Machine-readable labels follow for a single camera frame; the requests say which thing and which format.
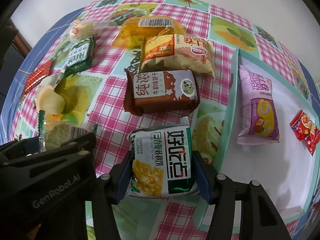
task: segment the purple swiss roll package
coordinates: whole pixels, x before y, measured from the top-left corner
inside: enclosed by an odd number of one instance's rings
[[[242,130],[237,144],[260,145],[279,142],[279,126],[270,79],[239,66],[242,92]]]

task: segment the green biscuit package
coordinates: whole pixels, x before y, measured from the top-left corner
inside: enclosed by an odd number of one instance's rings
[[[191,131],[187,125],[162,125],[133,131],[130,195],[169,197],[197,189],[191,172]]]
[[[68,77],[89,69],[92,63],[94,46],[95,40],[93,37],[88,37],[75,44],[69,53],[63,76]]]

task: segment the snack package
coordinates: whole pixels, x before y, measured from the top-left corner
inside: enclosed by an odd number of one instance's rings
[[[319,141],[320,141],[320,131],[317,127],[313,131],[310,130],[310,133],[303,140],[306,148],[308,149],[308,151],[311,153],[312,156],[315,153],[316,145]]]
[[[141,47],[139,73],[190,69],[215,77],[213,51],[212,41],[193,36],[171,34],[147,38]]]
[[[112,42],[112,48],[139,49],[148,37],[185,34],[182,24],[168,16],[132,17],[126,20]]]
[[[75,44],[69,53],[63,76],[68,77],[89,69],[92,63],[94,47],[95,40],[93,37],[86,38]]]
[[[299,141],[302,141],[310,134],[310,129],[312,129],[313,135],[315,135],[315,124],[302,110],[292,119],[290,126]]]
[[[23,95],[29,93],[37,84],[41,82],[50,73],[50,68],[52,64],[52,59],[48,60],[46,63],[39,66],[35,71],[33,71],[27,78],[27,81],[23,88]]]
[[[44,111],[39,111],[38,132],[40,152],[58,148],[64,142],[89,133],[86,129],[72,126],[65,122],[47,122],[44,119],[44,115]]]
[[[242,130],[237,143],[260,145],[279,142],[279,127],[270,79],[239,66],[242,92]]]
[[[65,106],[64,98],[54,92],[51,85],[44,86],[38,94],[37,110],[44,110],[50,114],[61,114]]]
[[[95,18],[84,18],[73,21],[64,32],[64,37],[68,37],[71,42],[79,42],[90,36],[96,35],[100,29],[108,27],[110,20],[107,18],[99,22]]]
[[[197,189],[189,126],[161,125],[129,134],[134,160],[130,195],[169,197]]]
[[[128,70],[124,110],[143,113],[193,111],[200,103],[199,88],[191,70],[159,71],[133,75]]]

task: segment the yellow bread package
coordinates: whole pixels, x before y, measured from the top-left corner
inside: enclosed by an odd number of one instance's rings
[[[185,34],[182,24],[168,16],[133,17],[126,20],[111,44],[112,48],[139,49],[148,37]]]
[[[215,77],[212,41],[179,34],[143,41],[139,73],[187,69]]]

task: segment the red snack package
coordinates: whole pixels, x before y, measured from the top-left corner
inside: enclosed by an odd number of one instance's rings
[[[314,123],[310,121],[310,117],[300,110],[292,119],[290,126],[297,139],[302,141],[310,133],[310,126],[312,126],[312,124],[314,125]]]
[[[310,129],[310,134],[303,140],[312,156],[315,153],[317,143],[320,141],[320,130],[316,126],[314,127],[314,129]]]
[[[52,59],[42,64],[35,71],[33,71],[27,78],[26,84],[23,88],[23,95],[29,93],[42,79],[49,75]]]

